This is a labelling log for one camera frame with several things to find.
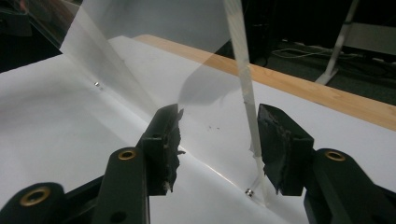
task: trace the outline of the white strip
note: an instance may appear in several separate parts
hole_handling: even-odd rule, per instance
[[[257,124],[256,106],[254,102],[253,84],[249,69],[248,42],[245,34],[245,24],[240,0],[224,0],[227,14],[228,27],[233,43],[233,55],[238,66],[239,80],[241,82],[242,96],[247,111],[247,121],[251,134],[251,144],[254,149],[254,158],[262,186],[264,203],[267,204],[265,176],[262,163],[262,148],[260,145],[259,126]]]

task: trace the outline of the dark floor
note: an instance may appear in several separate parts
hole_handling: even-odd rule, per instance
[[[272,54],[267,68],[315,81],[326,69],[329,57],[307,56],[285,59]],[[338,73],[327,86],[348,91],[390,105],[396,105],[396,65],[364,60],[362,57],[338,61]]]

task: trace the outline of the wooden strip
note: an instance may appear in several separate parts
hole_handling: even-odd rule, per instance
[[[135,40],[235,76],[238,74],[236,62],[232,59],[153,35],[141,35],[136,37]],[[346,91],[339,91],[254,64],[250,65],[250,70],[252,79],[256,82],[396,131],[396,106],[394,105],[384,104]]]

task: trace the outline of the brass insert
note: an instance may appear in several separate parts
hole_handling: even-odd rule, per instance
[[[21,200],[20,204],[22,206],[32,206],[38,203],[43,202],[50,196],[50,188],[49,187],[40,187],[37,189],[33,189],[25,194]]]
[[[124,150],[120,152],[119,159],[122,161],[130,160],[131,158],[136,156],[136,152],[133,150]]]
[[[326,151],[325,155],[327,158],[334,161],[344,161],[346,159],[346,157],[343,156],[343,154],[336,151]]]

